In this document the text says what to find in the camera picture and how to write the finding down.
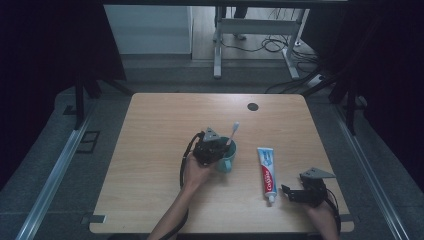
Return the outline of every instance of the table hole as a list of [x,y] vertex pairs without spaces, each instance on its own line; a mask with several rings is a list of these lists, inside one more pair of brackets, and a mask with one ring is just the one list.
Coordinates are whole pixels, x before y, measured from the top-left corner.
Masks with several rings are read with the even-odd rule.
[[256,103],[249,103],[247,104],[247,109],[249,109],[250,111],[257,111],[259,109],[259,106]]

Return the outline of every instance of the colgate logo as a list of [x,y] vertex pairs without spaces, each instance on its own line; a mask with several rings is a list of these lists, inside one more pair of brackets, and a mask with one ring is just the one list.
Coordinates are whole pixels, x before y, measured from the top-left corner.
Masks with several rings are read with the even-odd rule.
[[264,166],[262,166],[262,173],[264,175],[265,189],[266,189],[267,192],[271,192],[272,186],[274,186],[274,183],[272,182],[271,173]]

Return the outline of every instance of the wrist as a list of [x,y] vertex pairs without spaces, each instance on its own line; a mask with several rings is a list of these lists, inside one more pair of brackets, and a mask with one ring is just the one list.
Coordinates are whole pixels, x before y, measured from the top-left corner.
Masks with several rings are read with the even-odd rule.
[[199,189],[199,187],[200,187],[200,184],[197,184],[197,183],[184,183],[181,191],[194,195]]

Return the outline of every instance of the human arm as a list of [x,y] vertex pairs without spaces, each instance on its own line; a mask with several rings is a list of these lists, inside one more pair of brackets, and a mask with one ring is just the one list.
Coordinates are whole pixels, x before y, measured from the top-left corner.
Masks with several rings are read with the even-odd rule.
[[200,187],[207,181],[214,169],[214,164],[207,167],[201,166],[196,158],[190,153],[187,156],[184,169],[184,185],[166,213],[159,220],[148,240],[160,239],[177,226],[190,205],[190,202]]
[[323,201],[315,208],[308,204],[302,204],[302,207],[324,240],[340,239],[334,221],[333,209],[327,202]]

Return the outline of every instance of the black curtain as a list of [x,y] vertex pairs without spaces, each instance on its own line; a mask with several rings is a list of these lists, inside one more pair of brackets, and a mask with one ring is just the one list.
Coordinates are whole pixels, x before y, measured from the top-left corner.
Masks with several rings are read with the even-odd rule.
[[422,8],[395,1],[356,72],[365,117],[424,191]]
[[76,76],[125,80],[100,1],[0,2],[1,188]]

